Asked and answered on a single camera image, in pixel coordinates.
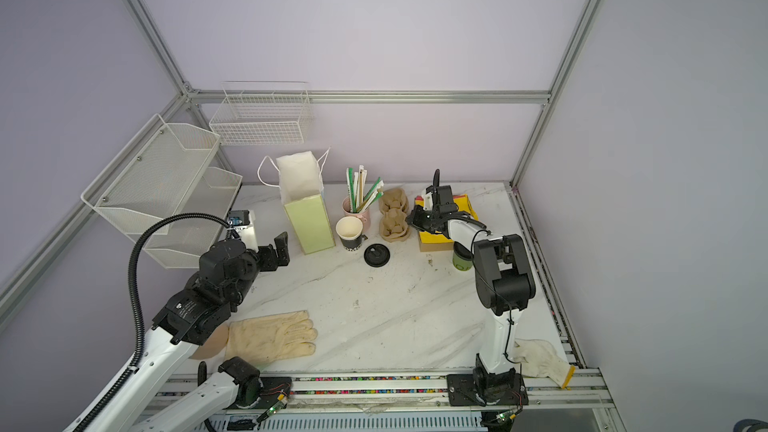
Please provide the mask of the brown pulp cup carrier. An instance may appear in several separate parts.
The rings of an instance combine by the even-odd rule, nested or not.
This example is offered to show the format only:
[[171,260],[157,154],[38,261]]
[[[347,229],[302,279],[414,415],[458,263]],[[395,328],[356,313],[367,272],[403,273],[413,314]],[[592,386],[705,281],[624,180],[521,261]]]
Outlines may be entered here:
[[379,199],[382,214],[379,222],[379,235],[386,242],[403,242],[410,236],[411,229],[406,219],[409,212],[409,200],[406,192],[398,187],[386,190]]

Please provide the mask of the green paper coffee cup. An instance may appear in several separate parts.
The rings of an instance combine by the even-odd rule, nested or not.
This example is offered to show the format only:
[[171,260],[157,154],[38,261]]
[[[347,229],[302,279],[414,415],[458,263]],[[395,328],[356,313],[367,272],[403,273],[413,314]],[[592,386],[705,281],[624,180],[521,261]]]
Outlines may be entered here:
[[469,271],[473,268],[473,255],[470,250],[461,243],[454,242],[452,263],[459,271]]

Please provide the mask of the black plastic cup lid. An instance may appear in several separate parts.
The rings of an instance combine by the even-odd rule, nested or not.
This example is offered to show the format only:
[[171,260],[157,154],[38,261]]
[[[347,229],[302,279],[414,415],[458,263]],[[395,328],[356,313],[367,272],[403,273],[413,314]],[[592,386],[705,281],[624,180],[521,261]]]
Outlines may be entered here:
[[363,258],[365,263],[373,268],[381,268],[385,266],[391,259],[391,252],[387,246],[381,243],[375,243],[369,245],[364,253]]

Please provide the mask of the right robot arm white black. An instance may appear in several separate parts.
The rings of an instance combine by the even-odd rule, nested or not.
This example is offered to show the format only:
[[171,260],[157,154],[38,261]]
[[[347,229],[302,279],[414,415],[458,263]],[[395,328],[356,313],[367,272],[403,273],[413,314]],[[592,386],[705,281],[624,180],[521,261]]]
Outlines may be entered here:
[[523,238],[496,234],[471,213],[460,210],[451,187],[440,182],[439,170],[422,193],[422,203],[407,216],[407,223],[419,232],[441,235],[469,254],[477,297],[487,310],[472,382],[460,386],[451,379],[453,396],[463,393],[465,401],[481,406],[526,405],[522,373],[510,352],[522,313],[536,295]]

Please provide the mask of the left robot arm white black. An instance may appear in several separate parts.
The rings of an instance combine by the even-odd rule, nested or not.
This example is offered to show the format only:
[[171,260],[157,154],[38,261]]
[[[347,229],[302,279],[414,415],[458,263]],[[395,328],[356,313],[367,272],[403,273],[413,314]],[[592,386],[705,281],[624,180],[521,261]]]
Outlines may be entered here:
[[226,238],[199,259],[199,269],[140,328],[137,346],[124,369],[70,425],[71,431],[187,431],[211,415],[234,406],[264,403],[259,370],[240,357],[226,360],[195,390],[150,419],[138,419],[162,385],[238,310],[261,272],[290,262],[288,235],[250,249]]

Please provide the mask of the black paper coffee cup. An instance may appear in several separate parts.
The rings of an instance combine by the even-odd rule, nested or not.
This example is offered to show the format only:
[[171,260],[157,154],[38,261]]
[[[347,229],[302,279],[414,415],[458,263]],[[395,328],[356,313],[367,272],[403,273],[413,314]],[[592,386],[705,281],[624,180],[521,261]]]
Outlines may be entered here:
[[357,250],[366,239],[364,223],[358,217],[342,217],[336,223],[335,230],[342,246],[348,251]]

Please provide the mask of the yellow napkin stack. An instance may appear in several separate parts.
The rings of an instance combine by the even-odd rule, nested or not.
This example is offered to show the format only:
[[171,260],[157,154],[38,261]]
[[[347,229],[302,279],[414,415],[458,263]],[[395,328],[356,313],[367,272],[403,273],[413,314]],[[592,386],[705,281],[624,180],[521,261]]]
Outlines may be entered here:
[[[460,211],[468,212],[473,219],[478,219],[468,195],[454,195],[453,200]],[[453,248],[453,241],[442,234],[430,234],[428,232],[419,231],[418,238],[421,252],[450,251]]]

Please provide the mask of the white mesh shelf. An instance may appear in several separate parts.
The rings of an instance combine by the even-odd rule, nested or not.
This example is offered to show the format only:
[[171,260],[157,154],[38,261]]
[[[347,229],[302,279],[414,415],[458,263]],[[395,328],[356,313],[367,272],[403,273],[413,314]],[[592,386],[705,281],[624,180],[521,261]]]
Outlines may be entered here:
[[[241,184],[241,175],[208,167],[181,212],[206,213],[225,218]],[[222,227],[217,223],[185,219],[171,224],[165,235],[154,234],[144,251],[166,269],[196,269],[199,257],[219,239],[221,232]]]
[[81,200],[125,235],[178,214],[220,146],[216,133],[153,116],[81,193]]

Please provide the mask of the pink straw holder cup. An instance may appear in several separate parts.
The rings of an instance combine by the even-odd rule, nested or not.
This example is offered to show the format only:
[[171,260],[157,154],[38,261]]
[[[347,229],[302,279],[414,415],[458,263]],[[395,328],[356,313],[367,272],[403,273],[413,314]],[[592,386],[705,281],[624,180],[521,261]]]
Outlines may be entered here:
[[371,226],[370,211],[366,210],[362,213],[353,213],[350,205],[350,198],[346,196],[342,202],[342,209],[346,216],[357,217],[363,224],[363,233],[367,233]]

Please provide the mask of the white wrapped straw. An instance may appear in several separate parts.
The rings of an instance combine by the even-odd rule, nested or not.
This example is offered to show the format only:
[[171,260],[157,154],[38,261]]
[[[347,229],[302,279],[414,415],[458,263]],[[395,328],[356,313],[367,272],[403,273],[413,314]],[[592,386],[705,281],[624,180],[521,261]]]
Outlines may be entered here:
[[357,179],[356,212],[361,213],[365,199],[365,184],[367,181],[367,170],[363,165],[359,166]]

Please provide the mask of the brown bowl with green bits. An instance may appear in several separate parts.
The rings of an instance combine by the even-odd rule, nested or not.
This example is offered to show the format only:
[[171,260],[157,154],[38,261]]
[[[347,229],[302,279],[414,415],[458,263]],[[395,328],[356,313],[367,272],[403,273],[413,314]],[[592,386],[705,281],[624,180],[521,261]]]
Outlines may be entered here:
[[190,359],[203,361],[215,357],[226,348],[228,339],[229,326],[227,324],[218,326],[205,343],[190,356]]

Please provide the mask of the cream leather work glove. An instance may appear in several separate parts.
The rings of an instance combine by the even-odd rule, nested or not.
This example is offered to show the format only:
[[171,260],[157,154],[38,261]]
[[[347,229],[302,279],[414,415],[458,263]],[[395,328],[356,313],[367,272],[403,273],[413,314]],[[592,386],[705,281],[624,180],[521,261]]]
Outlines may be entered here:
[[313,355],[317,337],[306,310],[237,321],[229,325],[225,358],[239,357],[262,368]]

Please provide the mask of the green wrapped straw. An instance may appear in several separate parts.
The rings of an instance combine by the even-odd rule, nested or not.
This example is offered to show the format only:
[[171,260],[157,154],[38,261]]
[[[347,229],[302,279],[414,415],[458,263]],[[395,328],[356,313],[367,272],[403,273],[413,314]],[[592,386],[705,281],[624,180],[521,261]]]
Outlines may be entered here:
[[348,199],[349,199],[349,211],[354,212],[355,179],[354,179],[354,170],[351,167],[348,167],[346,169],[346,182],[347,182],[347,192],[348,192]]

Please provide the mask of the white cloth glove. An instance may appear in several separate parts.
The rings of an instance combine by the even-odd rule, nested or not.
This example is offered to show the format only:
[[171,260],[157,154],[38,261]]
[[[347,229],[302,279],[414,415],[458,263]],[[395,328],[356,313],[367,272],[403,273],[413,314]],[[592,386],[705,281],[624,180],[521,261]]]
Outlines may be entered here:
[[561,358],[554,346],[540,339],[516,339],[512,361],[521,367],[525,377],[548,378],[561,389],[569,386],[575,367]]

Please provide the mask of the aluminium mounting rail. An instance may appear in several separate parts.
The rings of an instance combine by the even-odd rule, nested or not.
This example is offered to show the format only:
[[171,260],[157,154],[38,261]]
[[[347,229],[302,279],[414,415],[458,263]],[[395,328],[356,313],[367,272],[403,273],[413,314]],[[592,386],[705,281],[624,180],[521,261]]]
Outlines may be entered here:
[[291,411],[364,412],[433,410],[439,407],[478,409],[510,408],[522,404],[533,409],[613,408],[614,400],[602,375],[596,370],[577,370],[564,388],[548,378],[516,378],[515,392],[502,398],[483,398],[471,374],[456,371],[395,373],[384,375],[298,374],[268,375],[271,388],[291,382],[288,409]]

